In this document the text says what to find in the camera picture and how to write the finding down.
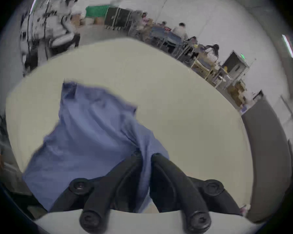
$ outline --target floor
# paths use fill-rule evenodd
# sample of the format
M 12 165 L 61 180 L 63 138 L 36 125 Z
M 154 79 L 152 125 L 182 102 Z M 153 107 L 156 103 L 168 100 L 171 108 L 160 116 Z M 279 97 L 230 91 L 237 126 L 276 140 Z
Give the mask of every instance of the floor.
M 121 30 L 105 29 L 103 25 L 84 25 L 77 29 L 80 33 L 79 45 L 88 45 L 97 41 L 127 37 L 127 33 Z

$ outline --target person in white shirt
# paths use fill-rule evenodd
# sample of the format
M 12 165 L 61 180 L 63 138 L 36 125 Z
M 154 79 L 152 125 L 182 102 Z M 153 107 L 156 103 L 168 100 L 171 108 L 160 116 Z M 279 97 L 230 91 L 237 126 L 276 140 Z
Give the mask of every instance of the person in white shirt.
M 213 46 L 207 45 L 207 49 L 205 50 L 206 57 L 211 61 L 211 62 L 216 62 L 218 60 L 218 50 L 219 50 L 219 45 L 215 44 Z
M 179 36 L 181 38 L 181 41 L 184 41 L 185 39 L 188 38 L 188 35 L 186 33 L 186 25 L 183 22 L 179 23 L 179 26 L 175 27 L 172 30 L 172 33 Z

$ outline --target white table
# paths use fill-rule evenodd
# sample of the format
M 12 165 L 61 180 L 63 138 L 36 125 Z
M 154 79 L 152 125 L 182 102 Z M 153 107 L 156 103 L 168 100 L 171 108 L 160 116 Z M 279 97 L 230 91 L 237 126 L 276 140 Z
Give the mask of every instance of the white table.
M 103 86 L 138 106 L 185 174 L 221 181 L 239 206 L 250 202 L 253 169 L 239 113 L 179 61 L 129 38 L 82 46 L 49 60 L 7 98 L 7 129 L 21 171 L 58 121 L 63 81 Z

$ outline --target person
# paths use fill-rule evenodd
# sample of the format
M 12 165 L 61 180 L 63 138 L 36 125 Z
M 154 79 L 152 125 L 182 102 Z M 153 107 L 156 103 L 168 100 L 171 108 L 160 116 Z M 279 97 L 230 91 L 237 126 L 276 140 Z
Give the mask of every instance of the person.
M 219 50 L 218 44 L 214 44 L 213 46 L 207 45 L 205 50 L 206 57 L 211 62 L 216 62 L 218 59 L 218 50 Z
M 166 21 L 162 21 L 161 23 L 159 23 L 158 25 L 161 27 L 161 28 L 165 28 L 167 22 Z
M 188 44 L 197 44 L 197 39 L 196 37 L 191 37 L 187 39 Z
M 186 33 L 186 25 L 183 22 L 179 23 L 179 26 L 175 27 L 172 30 L 172 33 L 179 36 L 181 38 L 181 41 L 184 41 L 185 39 L 188 38 L 188 35 Z
M 138 25 L 137 25 L 137 31 L 142 31 L 144 29 L 144 27 L 147 25 L 149 19 L 147 18 L 146 15 L 147 15 L 146 12 L 142 13 L 141 20 L 140 20 L 140 22 L 138 22 Z

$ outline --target cardboard box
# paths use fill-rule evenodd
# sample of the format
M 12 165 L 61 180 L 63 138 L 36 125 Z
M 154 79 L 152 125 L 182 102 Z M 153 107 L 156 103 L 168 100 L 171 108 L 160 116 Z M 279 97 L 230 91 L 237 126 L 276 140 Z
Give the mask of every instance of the cardboard box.
M 81 14 L 75 14 L 75 15 L 72 15 L 70 18 L 70 21 L 76 28 L 80 26 L 80 16 Z
M 94 24 L 104 25 L 104 18 L 94 18 Z

